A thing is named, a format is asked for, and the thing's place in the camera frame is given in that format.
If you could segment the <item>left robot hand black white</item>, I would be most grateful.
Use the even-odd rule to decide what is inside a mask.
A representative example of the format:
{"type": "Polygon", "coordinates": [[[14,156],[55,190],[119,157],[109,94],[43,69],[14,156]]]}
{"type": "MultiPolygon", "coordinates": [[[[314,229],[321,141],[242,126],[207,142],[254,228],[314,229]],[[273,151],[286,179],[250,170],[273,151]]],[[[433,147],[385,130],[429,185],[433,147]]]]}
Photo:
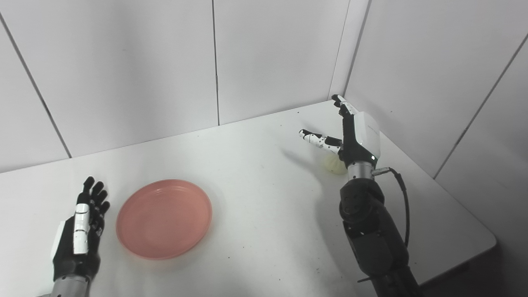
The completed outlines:
{"type": "Polygon", "coordinates": [[[53,280],[77,275],[88,281],[99,271],[99,245],[104,231],[104,216],[111,207],[104,183],[87,177],[77,197],[73,215],[61,227],[53,254],[53,280]]]}

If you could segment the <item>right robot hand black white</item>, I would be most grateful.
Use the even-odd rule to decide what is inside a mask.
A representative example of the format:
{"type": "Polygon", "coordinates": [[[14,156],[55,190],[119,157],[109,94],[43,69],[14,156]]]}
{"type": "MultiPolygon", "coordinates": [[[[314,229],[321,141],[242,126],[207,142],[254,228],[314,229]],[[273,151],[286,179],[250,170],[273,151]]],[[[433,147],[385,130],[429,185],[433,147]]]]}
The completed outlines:
{"type": "Polygon", "coordinates": [[[315,147],[335,153],[346,167],[363,162],[376,168],[381,156],[380,129],[376,120],[358,111],[339,94],[331,98],[342,117],[342,139],[306,129],[301,129],[299,136],[315,147]]]}

